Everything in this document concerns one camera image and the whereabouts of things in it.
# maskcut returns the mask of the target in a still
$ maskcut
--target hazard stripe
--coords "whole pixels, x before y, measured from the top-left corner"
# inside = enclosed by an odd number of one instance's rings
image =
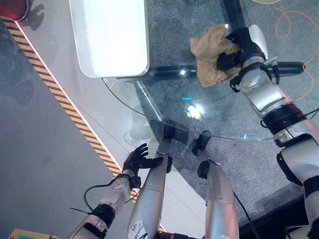
[[[77,110],[72,106],[71,102],[64,95],[63,91],[60,89],[58,84],[55,82],[54,78],[50,75],[49,71],[45,68],[37,54],[34,52],[33,48],[30,46],[27,39],[24,37],[18,26],[14,21],[7,17],[0,16],[1,20],[4,22],[9,32],[13,36],[14,40],[19,45],[22,52],[28,58],[29,62],[32,64],[34,69],[37,71],[39,76],[42,78],[45,85],[49,88],[51,93],[54,95],[56,100],[60,103],[64,111],[69,115],[70,119],[74,122],[76,127],[81,131],[85,139],[90,143],[95,152],[99,155],[103,163],[108,167],[112,172],[113,176],[116,177],[121,173],[121,170],[118,168],[116,162],[110,157],[107,153],[101,142],[96,138],[94,133],[86,125],[84,119],[81,118],[81,115]],[[131,191],[130,197],[136,196],[136,191]],[[159,227],[161,232],[164,232],[162,226]]]

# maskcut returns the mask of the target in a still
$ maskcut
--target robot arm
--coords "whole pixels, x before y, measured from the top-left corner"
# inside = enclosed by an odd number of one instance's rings
[[[141,185],[141,179],[137,176],[139,168],[154,168],[163,160],[163,158],[146,159],[147,150],[145,143],[130,153],[124,162],[122,174],[107,187],[106,196],[67,239],[103,239],[106,236],[115,215],[130,199],[131,190]]]
[[[278,164],[288,180],[304,187],[306,213],[314,230],[319,227],[319,128],[279,86],[278,72],[272,82],[266,65],[275,67],[277,58],[266,60],[264,36],[256,29],[241,28],[228,36],[242,47],[238,57],[242,70],[230,86],[243,93],[276,145],[284,148],[277,155]]]

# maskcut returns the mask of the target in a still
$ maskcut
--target red object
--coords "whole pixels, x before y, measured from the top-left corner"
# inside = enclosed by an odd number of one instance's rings
[[[23,20],[29,12],[29,0],[0,0],[0,15]]]

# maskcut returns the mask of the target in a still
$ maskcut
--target glass table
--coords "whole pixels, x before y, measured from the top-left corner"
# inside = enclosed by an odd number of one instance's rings
[[[297,0],[294,2],[296,8],[301,5]],[[283,19],[276,36],[276,22],[282,13],[274,6],[287,8],[284,3],[263,5],[241,1],[246,25],[257,24],[261,28],[270,56],[276,55],[279,61],[307,62],[318,46],[318,32],[305,17],[289,14],[293,23],[290,35],[281,39],[288,29],[287,20]],[[248,100],[235,93],[229,82],[203,88],[196,78],[189,39],[202,36],[206,26],[227,23],[220,2],[154,0],[148,1],[147,13],[150,69],[140,77],[102,78],[114,96],[147,118],[180,129],[197,133],[209,130],[216,137],[240,140],[271,138],[269,130],[260,126],[260,119]],[[313,74],[319,72],[318,60],[315,58],[307,69]],[[310,90],[312,80],[302,73],[281,77],[281,85],[293,99],[298,99]],[[296,104],[305,114],[317,108],[318,102],[318,78],[314,75],[312,90]]]

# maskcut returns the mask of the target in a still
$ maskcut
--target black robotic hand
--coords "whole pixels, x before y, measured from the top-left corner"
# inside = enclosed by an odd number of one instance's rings
[[[149,154],[147,150],[147,144],[143,143],[133,152],[131,152],[124,162],[123,171],[132,170],[135,173],[135,176],[137,176],[140,168],[154,168],[162,163],[162,157],[146,158],[146,156]]]

